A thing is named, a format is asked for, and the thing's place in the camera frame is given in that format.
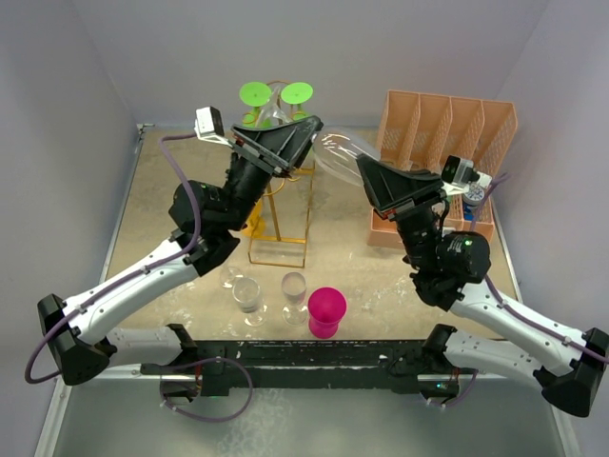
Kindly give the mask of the round blue tin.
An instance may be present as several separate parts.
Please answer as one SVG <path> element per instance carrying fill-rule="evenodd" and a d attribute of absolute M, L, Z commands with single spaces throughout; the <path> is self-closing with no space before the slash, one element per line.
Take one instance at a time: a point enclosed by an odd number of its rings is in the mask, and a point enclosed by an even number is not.
<path fill-rule="evenodd" d="M 485 188 L 477 184 L 472 184 L 469 186 L 468 191 L 462 196 L 462 202 L 469 207 L 475 208 L 481 204 L 485 194 Z"/>

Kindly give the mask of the large green wine glass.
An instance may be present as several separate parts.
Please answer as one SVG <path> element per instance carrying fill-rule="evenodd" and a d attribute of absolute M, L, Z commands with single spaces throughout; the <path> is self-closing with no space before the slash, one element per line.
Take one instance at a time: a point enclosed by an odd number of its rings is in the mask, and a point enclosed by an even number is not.
<path fill-rule="evenodd" d="M 313 87 L 307 82 L 290 83 L 282 89 L 281 99 L 290 106 L 290 117 L 293 121 L 309 116 L 303 109 L 303 104 L 313 96 L 313 93 Z"/>

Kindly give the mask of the pink plastic goblet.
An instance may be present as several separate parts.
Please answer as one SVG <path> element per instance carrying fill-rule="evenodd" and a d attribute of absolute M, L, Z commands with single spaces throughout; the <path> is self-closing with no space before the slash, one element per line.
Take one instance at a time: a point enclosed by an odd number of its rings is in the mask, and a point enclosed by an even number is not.
<path fill-rule="evenodd" d="M 347 302 L 339 290 L 324 287 L 312 292 L 307 307 L 309 330 L 317 338 L 328 339 L 338 331 L 346 314 Z"/>

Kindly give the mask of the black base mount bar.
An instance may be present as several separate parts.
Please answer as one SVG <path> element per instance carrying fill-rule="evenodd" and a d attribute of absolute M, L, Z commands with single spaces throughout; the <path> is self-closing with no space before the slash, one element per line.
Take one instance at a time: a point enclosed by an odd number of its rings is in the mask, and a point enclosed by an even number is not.
<path fill-rule="evenodd" d="M 166 366 L 147 363 L 163 393 L 227 396 L 236 388 L 382 389 L 454 398 L 457 368 L 424 340 L 194 340 Z"/>

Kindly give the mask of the yellow plastic goblet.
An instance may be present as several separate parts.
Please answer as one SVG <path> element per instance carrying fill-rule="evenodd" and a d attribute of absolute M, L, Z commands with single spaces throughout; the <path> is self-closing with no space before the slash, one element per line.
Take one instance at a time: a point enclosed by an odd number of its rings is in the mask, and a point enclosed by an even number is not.
<path fill-rule="evenodd" d="M 265 233 L 265 219 L 263 213 L 263 201 L 259 200 L 254 209 L 246 219 L 246 225 L 241 233 L 248 237 L 259 237 Z"/>

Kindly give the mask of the small green wine glass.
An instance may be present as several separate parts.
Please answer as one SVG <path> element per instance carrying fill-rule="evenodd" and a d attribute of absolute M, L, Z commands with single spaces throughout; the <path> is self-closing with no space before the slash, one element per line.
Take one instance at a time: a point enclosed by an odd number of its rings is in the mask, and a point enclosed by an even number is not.
<path fill-rule="evenodd" d="M 239 90 L 241 101 L 249 107 L 249 111 L 242 117 L 245 127 L 254 127 L 258 121 L 262 107 L 269 101 L 272 90 L 269 85 L 252 81 L 244 83 Z"/>

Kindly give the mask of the clear glass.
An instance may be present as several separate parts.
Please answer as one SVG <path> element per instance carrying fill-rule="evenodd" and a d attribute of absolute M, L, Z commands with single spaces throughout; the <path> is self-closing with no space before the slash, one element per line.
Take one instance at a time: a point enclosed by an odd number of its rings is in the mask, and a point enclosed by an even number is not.
<path fill-rule="evenodd" d="M 220 271 L 220 285 L 222 288 L 233 288 L 234 284 L 244 277 L 243 272 L 233 266 L 224 266 Z"/>
<path fill-rule="evenodd" d="M 300 109 L 287 114 L 279 107 L 278 92 L 261 107 L 254 126 L 256 128 L 291 123 L 302 120 L 308 113 Z M 361 187 L 363 180 L 356 163 L 359 156 L 367 156 L 375 162 L 381 161 L 381 153 L 353 130 L 324 127 L 313 141 L 312 152 L 316 165 L 348 184 Z"/>
<path fill-rule="evenodd" d="M 282 309 L 284 320 L 292 326 L 303 324 L 308 316 L 305 277 L 300 272 L 289 272 L 282 279 L 281 288 L 285 298 Z"/>
<path fill-rule="evenodd" d="M 239 278 L 233 285 L 232 297 L 245 316 L 250 327 L 259 327 L 265 322 L 266 310 L 262 289 L 258 282 L 249 277 Z"/>

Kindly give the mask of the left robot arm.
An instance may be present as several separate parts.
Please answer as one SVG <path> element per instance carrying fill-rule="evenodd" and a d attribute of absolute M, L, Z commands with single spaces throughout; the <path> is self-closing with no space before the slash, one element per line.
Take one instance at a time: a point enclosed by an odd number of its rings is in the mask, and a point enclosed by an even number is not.
<path fill-rule="evenodd" d="M 153 252 L 88 291 L 42 299 L 37 305 L 45 333 L 41 345 L 51 352 L 64 383 L 80 385 L 107 368 L 132 364 L 175 373 L 192 369 L 197 346 L 183 326 L 134 330 L 121 323 L 219 267 L 239 245 L 234 234 L 246 227 L 271 179 L 297 169 L 322 128 L 317 116 L 263 129 L 233 126 L 225 183 L 183 180 L 169 209 L 177 228 Z"/>

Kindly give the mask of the orange plastic desk organizer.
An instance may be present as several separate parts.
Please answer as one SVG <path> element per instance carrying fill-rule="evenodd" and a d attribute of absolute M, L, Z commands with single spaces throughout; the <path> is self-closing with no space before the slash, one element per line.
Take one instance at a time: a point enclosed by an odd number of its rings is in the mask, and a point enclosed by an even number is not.
<path fill-rule="evenodd" d="M 383 162 L 398 169 L 440 172 L 455 155 L 496 176 L 517 128 L 511 102 L 392 89 L 376 149 Z"/>

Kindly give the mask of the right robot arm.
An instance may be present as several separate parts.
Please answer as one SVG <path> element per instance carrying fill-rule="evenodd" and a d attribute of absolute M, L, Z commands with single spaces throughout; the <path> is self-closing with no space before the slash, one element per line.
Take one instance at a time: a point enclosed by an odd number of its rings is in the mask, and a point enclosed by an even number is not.
<path fill-rule="evenodd" d="M 356 164 L 372 208 L 396 226 L 420 299 L 501 336 L 492 341 L 436 326 L 422 352 L 424 364 L 434 372 L 453 366 L 518 380 L 553 407 L 587 417 L 608 364 L 607 333 L 570 328 L 498 291 L 488 277 L 486 238 L 474 230 L 443 233 L 445 217 L 433 210 L 472 186 L 491 189 L 497 180 L 457 156 L 449 156 L 440 173 L 394 169 L 366 153 Z"/>

